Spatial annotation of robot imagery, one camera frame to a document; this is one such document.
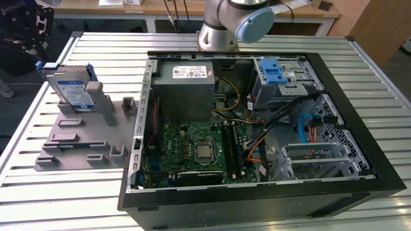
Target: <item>orange wire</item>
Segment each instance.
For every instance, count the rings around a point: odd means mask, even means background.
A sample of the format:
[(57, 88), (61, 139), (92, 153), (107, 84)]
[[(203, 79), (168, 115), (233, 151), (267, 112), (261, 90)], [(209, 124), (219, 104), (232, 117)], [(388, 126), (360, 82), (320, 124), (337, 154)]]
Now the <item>orange wire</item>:
[(261, 143), (261, 141), (265, 139), (267, 135), (268, 135), (268, 134), (265, 134), (265, 136), (256, 142), (253, 148), (251, 149), (251, 152), (249, 152), (249, 154), (248, 154), (248, 156), (247, 156), (247, 160), (248, 160), (248, 161), (251, 160), (252, 152), (253, 152), (255, 149), (257, 148), (259, 143)]
[(313, 143), (312, 133), (311, 133), (311, 124), (308, 124), (308, 134), (309, 134), (309, 141), (311, 143)]
[(313, 142), (316, 143), (316, 127), (313, 128)]
[(256, 122), (256, 120), (252, 120), (252, 119), (251, 119), (249, 115), (251, 115), (251, 110), (248, 110), (248, 113), (247, 113), (247, 121), (248, 121), (248, 122)]

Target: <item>black connector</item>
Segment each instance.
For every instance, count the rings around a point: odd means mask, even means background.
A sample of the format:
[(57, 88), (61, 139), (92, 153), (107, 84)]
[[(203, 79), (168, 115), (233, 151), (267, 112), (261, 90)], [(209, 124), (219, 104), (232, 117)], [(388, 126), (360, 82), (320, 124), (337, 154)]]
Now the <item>black connector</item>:
[(337, 124), (337, 122), (339, 122), (339, 118), (336, 116), (327, 115), (323, 118), (323, 123), (324, 124)]
[(313, 116), (312, 120), (311, 120), (311, 127), (320, 127), (323, 125), (323, 120), (320, 116)]

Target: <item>power cable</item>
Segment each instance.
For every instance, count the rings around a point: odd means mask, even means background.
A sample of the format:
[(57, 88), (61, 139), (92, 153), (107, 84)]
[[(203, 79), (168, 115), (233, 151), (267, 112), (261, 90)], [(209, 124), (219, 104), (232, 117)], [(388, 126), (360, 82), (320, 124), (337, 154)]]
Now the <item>power cable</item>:
[(188, 21), (188, 33), (191, 33), (191, 23), (189, 23), (189, 16), (188, 16), (188, 9), (187, 9), (185, 0), (183, 0), (183, 2), (184, 2), (184, 8), (185, 8), (185, 14), (187, 14), (187, 21)]
[(165, 0), (163, 0), (163, 1), (164, 1), (164, 5), (165, 5), (165, 9), (167, 9), (167, 15), (168, 15), (168, 19), (169, 19), (171, 25), (173, 27), (175, 32), (179, 33), (177, 32), (177, 28), (175, 27), (175, 21), (173, 21), (173, 17), (172, 17), (172, 14), (171, 14), (167, 2), (165, 2)]
[(173, 2), (175, 15), (177, 17), (177, 33), (180, 33), (180, 18), (179, 18), (179, 12), (177, 12), (177, 4), (175, 3), (175, 0), (172, 0), (172, 2)]

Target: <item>wire bundle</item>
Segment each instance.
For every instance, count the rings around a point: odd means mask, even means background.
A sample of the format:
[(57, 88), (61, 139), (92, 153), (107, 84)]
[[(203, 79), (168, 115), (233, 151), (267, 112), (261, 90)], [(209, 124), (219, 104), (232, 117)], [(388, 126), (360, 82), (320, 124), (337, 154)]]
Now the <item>wire bundle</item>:
[(273, 126), (273, 123), (276, 123), (280, 118), (283, 118), (285, 115), (288, 115), (288, 113), (291, 112), (291, 110), (295, 108), (295, 106), (305, 101), (305, 100), (312, 100), (316, 99), (320, 96), (320, 93), (313, 93), (308, 96), (300, 96), (296, 99), (293, 99), (291, 102), (288, 102), (283, 107), (280, 107), (276, 112), (271, 115), (271, 117), (267, 119), (265, 123), (263, 124), (263, 131), (261, 133), (257, 135), (256, 138), (251, 139), (245, 145), (245, 148), (249, 148), (252, 145), (252, 149), (251, 152), (247, 156), (247, 160), (248, 161), (256, 161), (256, 159), (252, 159), (252, 153), (253, 150), (256, 149), (257, 145), (263, 142), (263, 140), (265, 139), (267, 135), (268, 135), (268, 131)]

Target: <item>aluminum table surface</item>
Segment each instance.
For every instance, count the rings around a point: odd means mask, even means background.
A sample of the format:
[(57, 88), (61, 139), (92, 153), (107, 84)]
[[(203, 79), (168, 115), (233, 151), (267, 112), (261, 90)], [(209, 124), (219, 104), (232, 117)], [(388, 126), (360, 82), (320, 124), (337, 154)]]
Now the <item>aluminum table surface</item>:
[[(241, 51), (317, 52), (399, 173), (407, 190), (335, 217), (261, 222), (191, 230), (409, 230), (411, 106), (356, 42), (344, 38), (267, 36)], [(84, 33), (72, 37), (57, 62), (91, 63), (112, 100), (139, 100), (147, 51), (195, 51), (185, 34)], [(36, 172), (57, 117), (57, 96), (44, 83), (0, 158), (0, 230), (141, 230), (117, 211), (121, 169)]]

